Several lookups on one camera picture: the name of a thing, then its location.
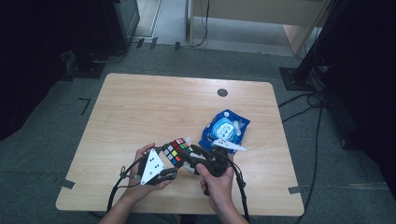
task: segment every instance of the blue plastic package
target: blue plastic package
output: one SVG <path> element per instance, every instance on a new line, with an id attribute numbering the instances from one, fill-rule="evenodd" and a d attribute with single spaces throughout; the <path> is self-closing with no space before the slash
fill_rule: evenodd
<path id="1" fill-rule="evenodd" d="M 218 113 L 204 128 L 202 139 L 198 144 L 207 151 L 212 151 L 213 141 L 217 139 L 224 139 L 240 146 L 249 123 L 250 120 L 226 109 Z M 228 152 L 235 154 L 236 150 L 228 149 Z"/>

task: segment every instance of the snack bag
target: snack bag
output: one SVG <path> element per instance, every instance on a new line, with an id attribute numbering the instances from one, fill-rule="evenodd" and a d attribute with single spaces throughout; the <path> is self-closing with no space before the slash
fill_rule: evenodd
<path id="1" fill-rule="evenodd" d="M 204 128 L 199 145 L 210 152 L 214 146 L 213 141 L 217 139 L 224 139 L 240 146 L 249 123 L 250 120 L 226 109 L 218 113 L 212 122 Z M 236 150 L 229 149 L 228 152 L 235 154 Z"/>

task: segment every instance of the gray carpet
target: gray carpet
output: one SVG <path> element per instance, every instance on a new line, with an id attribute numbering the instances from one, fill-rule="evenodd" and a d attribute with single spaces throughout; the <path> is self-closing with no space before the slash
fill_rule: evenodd
<path id="1" fill-rule="evenodd" d="M 144 45 L 141 49 L 132 46 L 118 62 L 107 64 L 100 79 L 59 81 L 25 125 L 0 142 L 0 223 L 98 222 L 86 212 L 59 211 L 55 202 L 108 73 L 265 81 L 274 85 L 276 99 L 282 103 L 300 92 L 285 90 L 278 67 L 297 67 L 300 62 L 294 57 L 210 49 L 175 51 L 157 46 L 149 50 Z M 86 101 L 79 98 L 92 99 L 83 115 Z M 280 114 L 284 119 L 307 107 L 301 98 L 281 107 Z M 307 189 L 314 170 L 318 113 L 312 109 L 284 123 L 299 185 Z M 377 164 L 361 151 L 344 150 L 340 145 L 331 111 L 325 108 L 316 185 L 300 223 L 396 223 L 396 202 Z M 254 219 L 289 224 L 297 217 Z"/>

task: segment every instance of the person's left hand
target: person's left hand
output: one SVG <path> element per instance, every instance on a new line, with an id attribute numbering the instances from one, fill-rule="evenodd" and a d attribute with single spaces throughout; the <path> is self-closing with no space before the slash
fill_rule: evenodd
<path id="1" fill-rule="evenodd" d="M 155 146 L 154 143 L 148 144 L 136 151 L 136 156 L 134 157 L 134 160 L 137 161 L 140 157 L 143 156 L 143 153 L 146 151 L 149 151 Z M 139 167 L 139 163 L 134 166 L 134 168 L 131 169 L 130 176 L 135 176 L 137 174 Z M 131 187 L 125 190 L 125 192 L 122 194 L 123 199 L 126 199 L 130 201 L 130 203 L 137 203 L 147 197 L 152 191 L 156 189 L 163 189 L 166 186 L 168 186 L 172 181 L 171 180 L 165 180 L 157 185 L 140 185 L 139 184 L 140 180 L 139 179 L 129 179 L 129 186 L 136 185 L 135 187 Z"/>

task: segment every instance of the rubik's cube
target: rubik's cube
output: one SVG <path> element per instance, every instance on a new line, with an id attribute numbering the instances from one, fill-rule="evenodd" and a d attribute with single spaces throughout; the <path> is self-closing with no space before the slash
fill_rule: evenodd
<path id="1" fill-rule="evenodd" d="M 183 166 L 184 163 L 184 160 L 182 160 L 178 155 L 180 150 L 185 150 L 189 154 L 192 153 L 190 144 L 187 143 L 184 138 L 176 139 L 175 141 L 163 146 L 163 154 L 165 154 L 168 160 L 177 168 Z"/>

